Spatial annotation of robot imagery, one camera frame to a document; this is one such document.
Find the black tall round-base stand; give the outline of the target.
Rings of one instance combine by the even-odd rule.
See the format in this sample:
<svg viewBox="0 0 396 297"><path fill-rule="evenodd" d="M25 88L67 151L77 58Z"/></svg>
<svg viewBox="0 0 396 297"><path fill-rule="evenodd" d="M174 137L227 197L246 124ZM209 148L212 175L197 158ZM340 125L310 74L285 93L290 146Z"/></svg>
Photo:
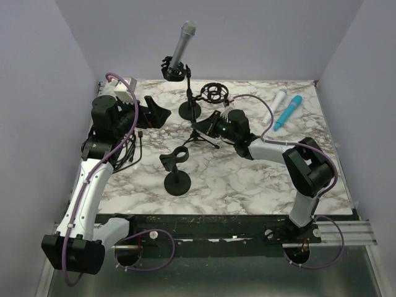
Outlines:
<svg viewBox="0 0 396 297"><path fill-rule="evenodd" d="M187 121L196 120L201 114L201 107L193 100L191 69L182 62L180 62L175 69L172 69L170 66L171 59L171 56L167 56L161 62L161 73L163 78L169 82L182 82L187 78L186 101L179 106L178 113L182 119Z"/></svg>

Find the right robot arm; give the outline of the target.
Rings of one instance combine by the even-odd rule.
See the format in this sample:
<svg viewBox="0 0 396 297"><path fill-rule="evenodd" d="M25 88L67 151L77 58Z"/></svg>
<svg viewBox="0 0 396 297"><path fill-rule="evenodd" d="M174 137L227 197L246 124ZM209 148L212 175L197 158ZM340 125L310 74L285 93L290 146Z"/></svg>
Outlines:
<svg viewBox="0 0 396 297"><path fill-rule="evenodd" d="M248 160L265 160L284 164L296 189L293 208L285 226L286 238L294 243L307 235L306 226L326 189L337 182L337 168L314 139L306 137L299 142L263 140L250 130L249 120L242 110L231 110L227 116L214 111L192 127L211 137L229 140L236 153Z"/></svg>

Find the white microphone grey head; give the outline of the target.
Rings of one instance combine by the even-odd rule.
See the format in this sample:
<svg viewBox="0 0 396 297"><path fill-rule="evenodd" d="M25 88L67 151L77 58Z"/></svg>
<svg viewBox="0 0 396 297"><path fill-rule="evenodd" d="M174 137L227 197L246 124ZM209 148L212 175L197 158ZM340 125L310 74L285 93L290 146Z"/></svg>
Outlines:
<svg viewBox="0 0 396 297"><path fill-rule="evenodd" d="M277 108L280 106L282 101L286 98L287 93L288 93L288 90L285 89L285 88L281 88L277 92L277 94L276 94L275 98L273 99L273 102L272 102L272 104L270 106L270 109L271 109L273 114L275 114ZM263 119L263 124L265 126L268 125L270 123L270 119L271 119L270 113L267 111L265 116L264 116L264 119Z"/></svg>

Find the blue microphone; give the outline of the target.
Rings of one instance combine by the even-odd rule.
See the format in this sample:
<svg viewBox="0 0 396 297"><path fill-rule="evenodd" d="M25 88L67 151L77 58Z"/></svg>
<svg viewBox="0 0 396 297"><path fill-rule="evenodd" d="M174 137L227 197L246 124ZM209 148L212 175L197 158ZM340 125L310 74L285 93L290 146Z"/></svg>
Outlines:
<svg viewBox="0 0 396 297"><path fill-rule="evenodd" d="M297 109L303 98L301 95L296 95L289 103L287 108L284 110L284 112L280 115L280 117L276 120L275 124L273 125L273 130L278 131L288 120L288 118L293 114L295 109Z"/></svg>

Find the black tripod shock-mount stand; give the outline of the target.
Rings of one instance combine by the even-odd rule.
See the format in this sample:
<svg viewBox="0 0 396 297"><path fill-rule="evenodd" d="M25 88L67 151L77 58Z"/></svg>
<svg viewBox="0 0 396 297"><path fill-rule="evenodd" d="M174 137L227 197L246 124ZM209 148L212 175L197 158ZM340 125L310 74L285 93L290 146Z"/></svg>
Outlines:
<svg viewBox="0 0 396 297"><path fill-rule="evenodd" d="M213 106L230 105L228 88L219 82L209 82L205 84L198 95L194 95L191 81L187 81L186 97L187 100L179 107L178 113L181 118L191 124L202 121L203 116L208 116L209 111L214 111Z"/></svg>

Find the black short clip stand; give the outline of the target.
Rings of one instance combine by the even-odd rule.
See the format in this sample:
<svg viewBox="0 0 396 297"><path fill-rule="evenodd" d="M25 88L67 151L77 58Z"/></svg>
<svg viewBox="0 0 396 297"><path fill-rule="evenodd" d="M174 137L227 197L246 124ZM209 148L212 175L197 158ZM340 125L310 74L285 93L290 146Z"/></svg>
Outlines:
<svg viewBox="0 0 396 297"><path fill-rule="evenodd" d="M188 158L189 151L185 146L176 147L170 154L159 156L164 169L169 172L165 177L164 187L166 192L172 196L181 196L187 193L191 187L189 175L178 170L177 167L178 163L184 163Z"/></svg>

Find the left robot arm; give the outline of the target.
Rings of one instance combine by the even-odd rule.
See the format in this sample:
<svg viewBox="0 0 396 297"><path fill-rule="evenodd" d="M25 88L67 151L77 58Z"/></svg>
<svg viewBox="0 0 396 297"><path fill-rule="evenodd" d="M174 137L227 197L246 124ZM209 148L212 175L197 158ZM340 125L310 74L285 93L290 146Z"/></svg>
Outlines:
<svg viewBox="0 0 396 297"><path fill-rule="evenodd" d="M123 103L111 95L93 100L92 132L82 148L70 204L55 233L44 236L41 242L54 269L95 275L112 245L136 240L137 229L127 218L115 216L98 228L95 219L122 142L135 128L161 128L171 115L170 110L158 106L152 97L146 96L144 100L144 106Z"/></svg>

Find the silver microphone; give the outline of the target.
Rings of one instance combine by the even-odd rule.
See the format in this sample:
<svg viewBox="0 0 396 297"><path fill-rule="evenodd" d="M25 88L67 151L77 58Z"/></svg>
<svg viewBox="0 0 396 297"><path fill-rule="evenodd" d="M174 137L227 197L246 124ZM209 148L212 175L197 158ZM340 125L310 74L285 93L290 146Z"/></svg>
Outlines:
<svg viewBox="0 0 396 297"><path fill-rule="evenodd" d="M175 71L178 68L189 42L196 34L196 28L197 26L193 21L187 21L181 27L180 38L170 61L170 68L172 70Z"/></svg>

